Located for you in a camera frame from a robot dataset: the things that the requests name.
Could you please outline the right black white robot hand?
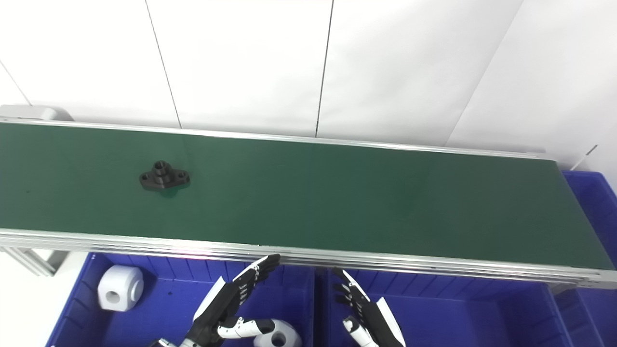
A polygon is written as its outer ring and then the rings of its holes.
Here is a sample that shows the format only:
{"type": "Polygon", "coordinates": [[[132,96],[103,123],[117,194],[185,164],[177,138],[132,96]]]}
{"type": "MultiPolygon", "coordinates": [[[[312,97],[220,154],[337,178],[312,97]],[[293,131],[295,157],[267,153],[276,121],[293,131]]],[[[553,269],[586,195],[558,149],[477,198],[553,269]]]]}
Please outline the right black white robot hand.
{"type": "Polygon", "coordinates": [[[345,270],[334,267],[340,279],[333,284],[335,300],[352,309],[342,320],[346,331],[360,347],[405,347],[402,330],[384,297],[372,301],[358,282],[345,270]]]}

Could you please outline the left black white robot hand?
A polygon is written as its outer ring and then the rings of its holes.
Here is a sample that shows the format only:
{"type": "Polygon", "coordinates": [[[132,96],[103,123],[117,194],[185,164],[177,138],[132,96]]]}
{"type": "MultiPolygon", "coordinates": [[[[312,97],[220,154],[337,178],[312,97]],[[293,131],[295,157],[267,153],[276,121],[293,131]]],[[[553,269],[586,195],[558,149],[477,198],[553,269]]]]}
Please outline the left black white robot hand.
{"type": "Polygon", "coordinates": [[[236,313],[256,285],[280,264],[280,255],[266,255],[249,264],[232,281],[219,278],[200,304],[183,347],[219,347],[225,340],[251,338],[271,333],[272,319],[246,320],[236,313]]]}

